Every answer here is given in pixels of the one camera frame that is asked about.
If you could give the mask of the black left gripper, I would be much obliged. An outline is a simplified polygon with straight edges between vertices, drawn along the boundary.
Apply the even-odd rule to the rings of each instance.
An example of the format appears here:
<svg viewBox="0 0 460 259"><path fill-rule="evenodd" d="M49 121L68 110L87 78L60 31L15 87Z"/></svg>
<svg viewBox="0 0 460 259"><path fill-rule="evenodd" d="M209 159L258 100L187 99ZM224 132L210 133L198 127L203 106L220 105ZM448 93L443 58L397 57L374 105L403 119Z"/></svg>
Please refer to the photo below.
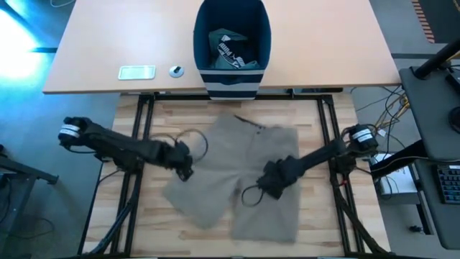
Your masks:
<svg viewBox="0 0 460 259"><path fill-rule="evenodd" d="M167 169L175 169L179 179L186 182L193 175L193 163L189 156L184 156L173 145L162 142L157 155L156 165Z"/></svg>

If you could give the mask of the khaki shorts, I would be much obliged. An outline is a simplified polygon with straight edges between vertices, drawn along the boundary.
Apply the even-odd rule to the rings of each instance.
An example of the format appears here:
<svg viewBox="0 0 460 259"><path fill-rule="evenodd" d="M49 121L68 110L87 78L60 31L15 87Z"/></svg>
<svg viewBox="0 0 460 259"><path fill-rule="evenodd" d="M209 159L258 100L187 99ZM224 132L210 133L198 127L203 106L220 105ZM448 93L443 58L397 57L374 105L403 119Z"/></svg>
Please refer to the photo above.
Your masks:
<svg viewBox="0 0 460 259"><path fill-rule="evenodd" d="M234 239L295 242L299 183L286 188L276 200L263 194L256 181L268 162L299 156L297 130L220 114L205 136L208 152L193 165L193 175L186 182L173 176L164 197L201 229L215 227L225 210L231 209Z"/></svg>

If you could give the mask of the navy white striped fabric bin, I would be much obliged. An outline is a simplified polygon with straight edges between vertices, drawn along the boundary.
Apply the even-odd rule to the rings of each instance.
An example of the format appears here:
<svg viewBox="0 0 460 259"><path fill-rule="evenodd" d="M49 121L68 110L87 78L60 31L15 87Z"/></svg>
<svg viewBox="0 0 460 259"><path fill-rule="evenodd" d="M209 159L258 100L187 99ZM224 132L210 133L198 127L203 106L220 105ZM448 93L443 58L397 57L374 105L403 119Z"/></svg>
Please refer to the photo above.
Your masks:
<svg viewBox="0 0 460 259"><path fill-rule="evenodd" d="M213 60L208 34L217 29L227 29L248 37L255 46L259 67L239 70L211 68ZM195 19L193 54L210 98L254 99L270 60L271 39L270 20L261 0L203 0Z"/></svg>

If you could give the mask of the teal shirt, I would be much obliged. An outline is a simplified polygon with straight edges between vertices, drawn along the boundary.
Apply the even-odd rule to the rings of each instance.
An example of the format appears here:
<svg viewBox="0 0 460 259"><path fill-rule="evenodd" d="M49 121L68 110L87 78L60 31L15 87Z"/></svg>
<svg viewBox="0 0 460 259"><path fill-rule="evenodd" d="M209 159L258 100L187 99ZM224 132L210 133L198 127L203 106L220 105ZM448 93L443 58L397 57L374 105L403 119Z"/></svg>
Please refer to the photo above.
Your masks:
<svg viewBox="0 0 460 259"><path fill-rule="evenodd" d="M219 44L219 40L223 35L228 35L230 37L236 38L236 39L242 39L242 40L248 40L248 57L245 58L246 65L240 69L255 69L259 67L259 63L257 62L257 57L256 57L256 50L255 46L253 45L252 41L249 40L248 37L243 36L239 33L232 32L227 29L217 29L208 34L208 40L209 40L209 45L210 45L210 51L211 51L211 57L212 57L212 62L210 67L213 69L215 68L215 62L218 57L218 50L217 46ZM238 69L220 69L220 70L238 70Z"/></svg>

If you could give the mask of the black support bar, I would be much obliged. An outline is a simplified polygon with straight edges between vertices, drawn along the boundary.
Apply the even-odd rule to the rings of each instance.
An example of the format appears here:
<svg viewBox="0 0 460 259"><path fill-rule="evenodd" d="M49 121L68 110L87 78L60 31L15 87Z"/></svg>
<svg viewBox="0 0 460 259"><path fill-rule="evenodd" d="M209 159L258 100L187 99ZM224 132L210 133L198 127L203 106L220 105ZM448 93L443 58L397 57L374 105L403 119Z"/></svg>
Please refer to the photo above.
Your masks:
<svg viewBox="0 0 460 259"><path fill-rule="evenodd" d="M373 179L382 178L390 173L412 164L415 160L427 158L427 153L422 140L414 142L412 145L401 151L381 160L370 166Z"/></svg>

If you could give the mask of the white box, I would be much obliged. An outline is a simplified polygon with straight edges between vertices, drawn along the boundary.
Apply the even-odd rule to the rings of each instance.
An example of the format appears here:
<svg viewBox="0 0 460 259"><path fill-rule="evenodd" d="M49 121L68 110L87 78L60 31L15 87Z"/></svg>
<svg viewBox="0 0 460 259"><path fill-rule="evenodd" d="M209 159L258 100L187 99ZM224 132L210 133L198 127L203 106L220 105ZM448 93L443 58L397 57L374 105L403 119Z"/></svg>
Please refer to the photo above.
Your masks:
<svg viewBox="0 0 460 259"><path fill-rule="evenodd" d="M412 171L409 166L393 171L374 181L378 199L388 205L416 205L420 203Z"/></svg>

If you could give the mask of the beige wooden desk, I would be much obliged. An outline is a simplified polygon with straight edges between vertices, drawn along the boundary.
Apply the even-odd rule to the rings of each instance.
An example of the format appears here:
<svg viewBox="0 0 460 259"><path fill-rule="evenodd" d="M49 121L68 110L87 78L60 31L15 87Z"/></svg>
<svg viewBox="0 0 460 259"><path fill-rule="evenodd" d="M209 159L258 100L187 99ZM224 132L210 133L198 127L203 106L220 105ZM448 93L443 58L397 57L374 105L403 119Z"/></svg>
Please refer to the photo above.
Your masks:
<svg viewBox="0 0 460 259"><path fill-rule="evenodd" d="M46 94L201 90L193 28L202 0L76 0ZM272 32L262 88L396 86L400 77L369 0L263 0ZM127 65L152 80L120 81ZM173 78L173 66L184 74Z"/></svg>

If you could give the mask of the grey desk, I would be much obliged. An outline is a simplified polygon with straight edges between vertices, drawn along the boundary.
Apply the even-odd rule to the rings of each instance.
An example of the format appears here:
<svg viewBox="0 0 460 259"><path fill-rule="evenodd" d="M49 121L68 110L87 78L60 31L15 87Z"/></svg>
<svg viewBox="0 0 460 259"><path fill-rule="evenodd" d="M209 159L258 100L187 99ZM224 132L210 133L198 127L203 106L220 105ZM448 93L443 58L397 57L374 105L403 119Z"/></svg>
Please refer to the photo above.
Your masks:
<svg viewBox="0 0 460 259"><path fill-rule="evenodd" d="M460 134L449 124L449 112L460 106L460 94L446 82L447 72L436 71L418 79L410 68L400 78L423 141L426 160L415 168L441 245L460 250L460 205L444 204L438 193L435 167L443 162L460 165Z"/></svg>

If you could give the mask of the black metal stand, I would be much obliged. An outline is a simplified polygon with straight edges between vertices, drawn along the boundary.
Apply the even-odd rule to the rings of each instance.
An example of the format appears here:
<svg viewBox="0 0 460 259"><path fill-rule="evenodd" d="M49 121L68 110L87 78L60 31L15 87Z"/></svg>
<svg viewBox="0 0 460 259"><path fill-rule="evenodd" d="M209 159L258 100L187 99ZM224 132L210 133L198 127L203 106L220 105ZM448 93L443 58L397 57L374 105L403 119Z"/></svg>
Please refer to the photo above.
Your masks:
<svg viewBox="0 0 460 259"><path fill-rule="evenodd" d="M55 185L58 177L12 160L6 154L5 147L0 144L0 259L30 259L29 253L18 257L10 256L7 248L9 241L33 240L55 231L55 225L50 220L24 214L38 180ZM22 233L20 224L32 220L47 223L49 229L32 234Z"/></svg>

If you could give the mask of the black keyboard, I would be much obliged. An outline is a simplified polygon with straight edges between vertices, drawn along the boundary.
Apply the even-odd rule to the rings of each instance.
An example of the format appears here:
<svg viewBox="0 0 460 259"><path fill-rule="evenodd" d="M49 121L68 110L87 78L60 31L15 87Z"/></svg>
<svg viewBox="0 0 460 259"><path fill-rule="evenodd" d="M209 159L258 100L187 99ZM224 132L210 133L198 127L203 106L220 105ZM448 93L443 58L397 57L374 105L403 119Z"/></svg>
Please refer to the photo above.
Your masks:
<svg viewBox="0 0 460 259"><path fill-rule="evenodd" d="M460 205L460 165L437 165L435 179L442 202Z"/></svg>

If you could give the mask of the black pole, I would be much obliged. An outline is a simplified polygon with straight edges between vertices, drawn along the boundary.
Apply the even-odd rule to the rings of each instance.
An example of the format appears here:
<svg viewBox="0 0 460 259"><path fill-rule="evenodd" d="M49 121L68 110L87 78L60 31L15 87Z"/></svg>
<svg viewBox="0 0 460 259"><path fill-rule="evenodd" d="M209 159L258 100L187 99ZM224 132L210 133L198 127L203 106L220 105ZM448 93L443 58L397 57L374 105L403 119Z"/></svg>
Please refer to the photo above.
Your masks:
<svg viewBox="0 0 460 259"><path fill-rule="evenodd" d="M424 79L431 74L434 70L451 59L455 54L460 51L460 38L450 42L441 50L439 50L433 57L429 58L422 66L412 69L413 75L418 79Z"/></svg>

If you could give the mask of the black flat device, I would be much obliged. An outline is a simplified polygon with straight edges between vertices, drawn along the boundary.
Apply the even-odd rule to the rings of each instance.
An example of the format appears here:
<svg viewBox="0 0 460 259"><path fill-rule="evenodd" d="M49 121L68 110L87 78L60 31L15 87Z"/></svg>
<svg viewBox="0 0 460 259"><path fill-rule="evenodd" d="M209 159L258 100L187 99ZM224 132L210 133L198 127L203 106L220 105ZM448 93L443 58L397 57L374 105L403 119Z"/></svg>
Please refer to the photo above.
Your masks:
<svg viewBox="0 0 460 259"><path fill-rule="evenodd" d="M449 68L446 81L460 95L460 70Z"/></svg>

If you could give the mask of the black aluminium table frame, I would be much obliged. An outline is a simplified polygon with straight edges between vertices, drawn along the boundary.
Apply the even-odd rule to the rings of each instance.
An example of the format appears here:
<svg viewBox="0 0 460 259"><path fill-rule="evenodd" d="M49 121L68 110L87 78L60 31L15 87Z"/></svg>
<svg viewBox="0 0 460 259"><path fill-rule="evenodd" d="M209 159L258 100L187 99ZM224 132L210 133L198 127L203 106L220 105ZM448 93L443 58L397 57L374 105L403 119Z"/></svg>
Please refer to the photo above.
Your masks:
<svg viewBox="0 0 460 259"><path fill-rule="evenodd" d="M347 94L270 94L243 102L158 94L121 97L113 128L137 137L160 132L173 136L190 128L202 130L223 111L261 124L297 127L302 155L318 149L326 138L334 137L357 120ZM230 211L213 229L198 229L162 196L171 175L170 171L147 165L142 174L124 176L113 163L106 163L101 169L103 182L96 189L80 253L88 255L99 244L135 186L140 188L136 218L123 223L118 246L109 247L105 258L316 257L344 253L326 164L310 170L300 182L300 227L298 241L292 245L231 239Z"/></svg>

